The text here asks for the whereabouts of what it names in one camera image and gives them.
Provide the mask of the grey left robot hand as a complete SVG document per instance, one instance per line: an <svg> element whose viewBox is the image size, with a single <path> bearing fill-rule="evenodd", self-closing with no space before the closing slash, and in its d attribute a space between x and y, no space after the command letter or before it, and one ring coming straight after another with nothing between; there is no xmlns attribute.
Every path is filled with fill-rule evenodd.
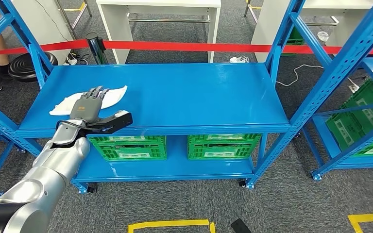
<svg viewBox="0 0 373 233"><path fill-rule="evenodd" d="M99 117L102 101L108 91L108 88L103 89L103 86L98 86L84 92L75 102L68 122L82 127L105 128L109 124L109 121L115 119L115 115L120 112L117 111L106 118Z"/></svg>

